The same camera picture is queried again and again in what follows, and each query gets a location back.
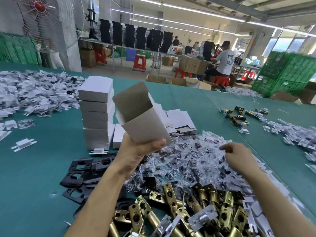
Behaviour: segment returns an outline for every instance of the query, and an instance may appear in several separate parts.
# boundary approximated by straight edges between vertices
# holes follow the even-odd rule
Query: forearm
[[[124,176],[120,175],[115,166],[111,165],[89,196],[65,237],[107,236],[124,181]]]
[[[316,236],[316,227],[302,215],[263,172],[245,175],[275,237]]]

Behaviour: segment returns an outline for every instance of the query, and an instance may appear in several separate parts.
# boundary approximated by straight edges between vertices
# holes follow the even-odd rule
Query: hand
[[[144,158],[153,152],[159,151],[166,145],[166,140],[156,140],[147,144],[136,144],[130,136],[125,133],[121,147],[111,166],[115,167],[125,179],[132,176],[135,169]]]
[[[261,169],[249,148],[241,143],[230,142],[219,147],[226,152],[225,158],[230,168],[244,177],[260,173]]]

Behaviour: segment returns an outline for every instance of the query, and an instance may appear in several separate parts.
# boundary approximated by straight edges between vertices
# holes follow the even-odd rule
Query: man
[[[193,48],[194,50],[197,50],[198,49],[198,41],[195,42],[195,44],[193,45]]]
[[[235,61],[235,52],[230,49],[230,41],[224,41],[222,52],[216,57],[211,58],[212,63],[219,62],[217,68],[209,69],[205,73],[205,79],[209,80],[210,76],[229,76]]]
[[[136,144],[125,133],[117,156],[64,237],[107,236],[124,182],[134,173],[144,155],[158,151],[165,145],[166,140]],[[219,149],[226,152],[229,167],[240,173],[251,186],[275,237],[316,236],[316,227],[261,171],[250,149],[233,142]]]
[[[178,36],[173,40],[172,45],[173,46],[178,46],[180,44],[180,41],[178,40]]]

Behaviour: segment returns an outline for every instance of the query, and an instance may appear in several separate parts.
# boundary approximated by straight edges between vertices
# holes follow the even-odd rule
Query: black shirt
[[[178,46],[180,44],[180,41],[178,39],[174,39],[172,42],[173,46]]]

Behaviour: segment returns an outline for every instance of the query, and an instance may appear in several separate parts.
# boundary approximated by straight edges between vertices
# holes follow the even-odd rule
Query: concrete floor
[[[158,75],[158,69],[153,69],[150,67],[152,65],[152,58],[146,60],[146,71],[133,71],[134,62],[126,61],[125,58],[122,59],[121,66],[121,58],[115,58],[115,71],[113,72],[113,59],[107,58],[107,64],[97,63],[93,68],[82,67],[82,72],[87,74],[94,75],[104,75],[111,77],[119,77],[119,78],[129,78],[135,80],[145,80],[148,74]],[[160,76],[167,77],[167,81],[170,81],[170,78],[174,77],[175,73],[172,72],[172,67],[161,65]]]

